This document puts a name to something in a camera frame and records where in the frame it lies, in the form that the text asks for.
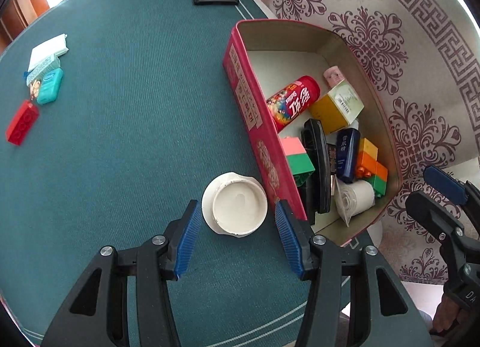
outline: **pink box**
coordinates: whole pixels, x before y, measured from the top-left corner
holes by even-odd
[[[335,65],[342,69],[365,105],[359,116],[362,137],[378,146],[379,160],[386,163],[390,173],[386,195],[352,219],[349,227],[336,218],[321,227],[322,234],[344,244],[376,221],[401,186],[400,165],[386,115],[356,57],[339,36],[311,24],[245,20],[232,29],[223,59],[268,199],[273,207],[280,199],[287,199],[300,220],[307,219],[305,210],[265,102],[302,75],[314,77],[324,95],[328,87],[323,72]],[[309,117],[307,110],[285,127],[280,136],[300,137],[303,123]]]

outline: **silver screw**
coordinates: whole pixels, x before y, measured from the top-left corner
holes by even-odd
[[[159,234],[152,239],[152,243],[154,243],[155,245],[162,245],[163,243],[165,243],[166,240],[167,239],[164,236]]]
[[[102,256],[110,256],[113,253],[113,248],[111,246],[104,246],[100,249],[100,255]]]
[[[311,239],[311,240],[316,245],[323,245],[327,242],[327,239],[323,236],[320,236],[320,235],[313,236],[313,239]]]
[[[365,247],[365,252],[367,253],[367,255],[375,256],[378,253],[378,249],[376,248],[376,246],[367,245]]]

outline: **yellow box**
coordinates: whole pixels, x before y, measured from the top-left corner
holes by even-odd
[[[352,124],[362,109],[362,101],[345,80],[309,107],[311,116],[322,123],[325,134]]]
[[[378,157],[378,148],[372,144],[369,140],[366,138],[360,139],[360,146],[358,148],[358,152],[365,152],[368,155],[370,155],[371,158],[373,158],[375,161],[377,161]]]

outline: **red candy bottle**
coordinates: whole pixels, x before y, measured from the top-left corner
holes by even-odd
[[[302,76],[267,99],[267,106],[280,132],[320,97],[320,87],[310,76]]]

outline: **human hand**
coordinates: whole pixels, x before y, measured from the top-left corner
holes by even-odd
[[[455,320],[461,324],[468,317],[469,313],[466,310],[460,309],[455,302],[443,294],[442,302],[438,305],[433,318],[433,329],[440,333],[443,330],[450,329]]]

